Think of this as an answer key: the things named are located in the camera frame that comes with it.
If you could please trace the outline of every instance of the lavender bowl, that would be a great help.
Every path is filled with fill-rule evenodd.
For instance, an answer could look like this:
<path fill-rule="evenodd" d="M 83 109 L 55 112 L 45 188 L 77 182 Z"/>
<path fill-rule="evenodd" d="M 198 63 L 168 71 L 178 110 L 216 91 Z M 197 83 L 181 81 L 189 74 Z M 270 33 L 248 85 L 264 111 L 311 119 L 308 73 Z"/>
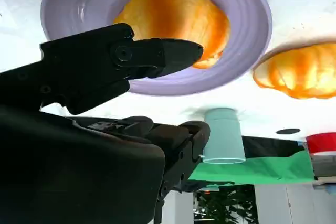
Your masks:
<path fill-rule="evenodd" d="M 54 40 L 111 25 L 129 0 L 43 0 L 41 22 Z M 266 0 L 213 0 L 228 16 L 231 35 L 220 61 L 209 69 L 187 68 L 157 79 L 131 81 L 131 92 L 186 95 L 225 85 L 251 69 L 264 54 L 271 35 Z"/>

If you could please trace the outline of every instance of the green towel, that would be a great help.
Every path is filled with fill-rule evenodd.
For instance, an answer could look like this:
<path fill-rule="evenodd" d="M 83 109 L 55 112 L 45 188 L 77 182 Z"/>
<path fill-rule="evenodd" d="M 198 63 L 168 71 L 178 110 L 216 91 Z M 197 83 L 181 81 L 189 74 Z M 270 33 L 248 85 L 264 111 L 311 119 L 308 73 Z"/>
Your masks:
<path fill-rule="evenodd" d="M 190 180 L 243 184 L 302 184 L 314 181 L 309 154 L 300 151 L 289 157 L 249 158 L 240 164 L 200 163 Z"/>

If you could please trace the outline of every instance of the plastic cup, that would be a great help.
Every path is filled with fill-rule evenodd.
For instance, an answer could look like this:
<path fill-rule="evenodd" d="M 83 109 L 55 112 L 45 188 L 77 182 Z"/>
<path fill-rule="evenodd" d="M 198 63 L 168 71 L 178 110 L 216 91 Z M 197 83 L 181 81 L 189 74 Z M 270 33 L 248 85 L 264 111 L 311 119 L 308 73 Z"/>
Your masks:
<path fill-rule="evenodd" d="M 210 138 L 203 150 L 203 162 L 236 164 L 246 161 L 240 123 L 233 109 L 213 109 L 205 114 Z"/>

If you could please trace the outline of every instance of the black fabric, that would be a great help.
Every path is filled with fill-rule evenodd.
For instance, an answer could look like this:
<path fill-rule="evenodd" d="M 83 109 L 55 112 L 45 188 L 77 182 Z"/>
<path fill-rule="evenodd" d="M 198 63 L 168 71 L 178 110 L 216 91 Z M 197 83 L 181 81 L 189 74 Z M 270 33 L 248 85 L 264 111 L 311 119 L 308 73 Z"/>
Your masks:
<path fill-rule="evenodd" d="M 296 141 L 243 136 L 246 158 L 254 157 L 289 157 L 303 151 Z"/>

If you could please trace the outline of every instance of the white table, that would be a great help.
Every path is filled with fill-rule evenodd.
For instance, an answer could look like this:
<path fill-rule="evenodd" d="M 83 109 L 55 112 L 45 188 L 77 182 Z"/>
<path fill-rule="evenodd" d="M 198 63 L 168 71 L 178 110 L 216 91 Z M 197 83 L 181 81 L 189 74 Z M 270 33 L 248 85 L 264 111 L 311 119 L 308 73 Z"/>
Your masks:
<path fill-rule="evenodd" d="M 46 41 L 40 24 L 41 0 L 0 0 L 0 71 L 40 59 L 38 45 Z M 336 37 L 336 0 L 268 0 L 274 20 L 269 50 L 283 44 Z M 207 109 L 238 111 L 243 135 L 303 140 L 309 134 L 335 131 L 336 99 L 295 100 L 261 89 L 247 73 L 216 90 L 184 97 L 145 97 L 126 93 L 87 113 L 122 118 L 145 115 L 160 123 L 202 119 Z M 46 110 L 67 114 L 58 106 Z M 276 131 L 300 128 L 281 136 Z"/>

